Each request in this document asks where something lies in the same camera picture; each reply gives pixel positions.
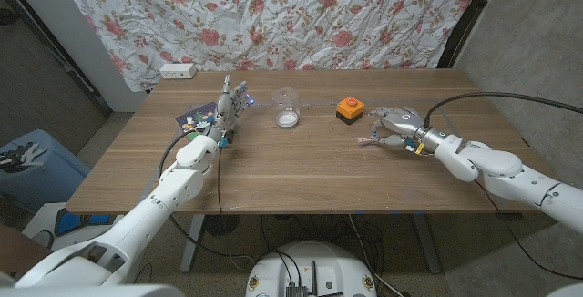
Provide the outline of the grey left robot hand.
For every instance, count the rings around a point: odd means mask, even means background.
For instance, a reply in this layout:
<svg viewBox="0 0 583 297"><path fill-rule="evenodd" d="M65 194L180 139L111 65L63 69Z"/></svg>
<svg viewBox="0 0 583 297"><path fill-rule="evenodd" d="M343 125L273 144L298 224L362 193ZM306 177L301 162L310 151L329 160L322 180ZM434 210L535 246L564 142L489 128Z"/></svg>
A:
<svg viewBox="0 0 583 297"><path fill-rule="evenodd" d="M234 129L236 121L242 113L254 104L248 94L247 82L242 81L236 87L231 86L231 76L226 75L223 82L222 93L219 96L214 111L214 120L209 128L207 136L220 141Z"/></svg>

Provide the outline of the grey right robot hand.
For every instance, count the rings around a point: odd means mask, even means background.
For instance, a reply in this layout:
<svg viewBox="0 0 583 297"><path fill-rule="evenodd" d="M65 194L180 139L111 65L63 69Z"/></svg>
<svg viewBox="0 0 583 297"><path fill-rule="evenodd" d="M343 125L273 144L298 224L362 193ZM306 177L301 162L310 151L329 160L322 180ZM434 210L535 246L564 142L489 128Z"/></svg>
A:
<svg viewBox="0 0 583 297"><path fill-rule="evenodd" d="M372 137L375 143L403 148L407 140L412 140L414 134L423 126L424 120L411 108L379 107L368 113L369 116L378 117L372 125ZM387 128L392 135L378 138L378 128Z"/></svg>

